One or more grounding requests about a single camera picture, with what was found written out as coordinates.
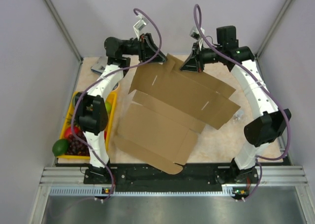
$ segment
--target beige table surface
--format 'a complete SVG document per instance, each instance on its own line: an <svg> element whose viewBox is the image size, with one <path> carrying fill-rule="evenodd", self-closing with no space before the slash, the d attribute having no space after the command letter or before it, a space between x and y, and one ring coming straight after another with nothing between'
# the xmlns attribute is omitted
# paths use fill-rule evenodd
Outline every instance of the beige table surface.
<svg viewBox="0 0 315 224"><path fill-rule="evenodd" d="M187 58L184 56L176 56L181 60ZM81 73L79 76L76 91L83 91L91 83L99 77L97 74L91 72L91 66L96 63L98 58L84 58ZM138 58L131 57L130 65L137 64ZM243 143L245 142L245 136L243 133L244 126L252 121L252 110L245 97L244 92L241 89L238 81L222 64L207 64L205 66L206 73L224 81L236 89L235 93L230 97L230 100L241 106L244 111L244 115L240 119L233 117L228 123L223 125L219 130L206 125L203 132L200 134L198 143L192 151L188 162L230 162L238 152L241 150ZM120 81L120 92L118 95L117 108L115 112L115 118L113 121L113 129L111 138L113 138L119 120L124 116L128 106L131 103L131 99L134 93L127 94L135 69L128 72L126 77ZM270 144L265 150L264 156L269 158L275 158L280 155L279 144L277 141ZM108 155L111 163L139 163L142 162L124 152L119 150L113 140L109 143ZM66 160L59 159L59 163L70 162L88 162L88 160Z"/></svg>

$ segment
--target yellow bin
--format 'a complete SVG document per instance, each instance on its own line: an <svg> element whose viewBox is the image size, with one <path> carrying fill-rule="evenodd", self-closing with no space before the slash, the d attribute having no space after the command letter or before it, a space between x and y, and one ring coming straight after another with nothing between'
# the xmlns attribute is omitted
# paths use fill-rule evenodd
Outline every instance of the yellow bin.
<svg viewBox="0 0 315 224"><path fill-rule="evenodd" d="M116 109L117 93L111 92L108 95L106 101L112 105L112 110L111 110L110 114L108 115L108 119L109 119L108 124L107 124L107 127L105 129L106 139L105 139L105 145L104 146L105 146L106 150L108 150L110 132L112 129L112 124L113 124L114 114L115 114L115 109ZM73 112L74 112L74 107L73 107L72 101L71 101L70 106L68 108L67 116L66 116L65 121L63 123L63 129L60 133L59 139L64 139L63 135L64 135L65 130L71 126L71 119L72 119ZM60 158L60 159L87 159L87 160L90 159L90 157L88 157L88 156L79 156L79 155L61 155L61 156L58 156L58 158Z"/></svg>

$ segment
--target cardboard box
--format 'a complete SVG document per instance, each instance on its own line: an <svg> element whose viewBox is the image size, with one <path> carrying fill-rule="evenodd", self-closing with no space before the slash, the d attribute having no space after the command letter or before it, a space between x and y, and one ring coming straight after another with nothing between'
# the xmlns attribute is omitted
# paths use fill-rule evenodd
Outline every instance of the cardboard box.
<svg viewBox="0 0 315 224"><path fill-rule="evenodd" d="M129 93L133 103L119 122L114 142L122 151L168 173L182 171L209 124L224 125L240 108L228 98L234 88L207 73L181 72L183 62L139 67Z"/></svg>

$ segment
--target white wall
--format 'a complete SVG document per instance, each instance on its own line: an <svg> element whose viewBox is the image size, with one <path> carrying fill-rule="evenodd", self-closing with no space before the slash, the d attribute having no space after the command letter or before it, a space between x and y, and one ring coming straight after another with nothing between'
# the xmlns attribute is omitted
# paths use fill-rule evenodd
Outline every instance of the white wall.
<svg viewBox="0 0 315 224"><path fill-rule="evenodd" d="M0 0L0 223L25 224L78 62L42 0Z"/></svg>
<svg viewBox="0 0 315 224"><path fill-rule="evenodd" d="M133 8L145 11L158 25L167 53L190 53L194 40L193 6L200 4L203 28L216 39L216 28L235 25L240 45L258 50L285 0L52 0L83 56L101 56L107 37L135 37Z"/></svg>
<svg viewBox="0 0 315 224"><path fill-rule="evenodd" d="M259 63L268 88L292 112L291 155L315 194L315 8L295 0Z"/></svg>

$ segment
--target bunch of grapes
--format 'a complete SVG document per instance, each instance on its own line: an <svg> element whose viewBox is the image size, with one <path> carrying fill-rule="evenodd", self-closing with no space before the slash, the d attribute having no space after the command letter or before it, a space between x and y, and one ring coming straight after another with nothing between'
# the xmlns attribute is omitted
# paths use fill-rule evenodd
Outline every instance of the bunch of grapes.
<svg viewBox="0 0 315 224"><path fill-rule="evenodd" d="M78 132L77 136L80 139L83 139L85 142L87 141L82 131ZM66 155L90 156L89 148L84 143L75 138L73 134L69 135L68 141L69 147L65 153Z"/></svg>

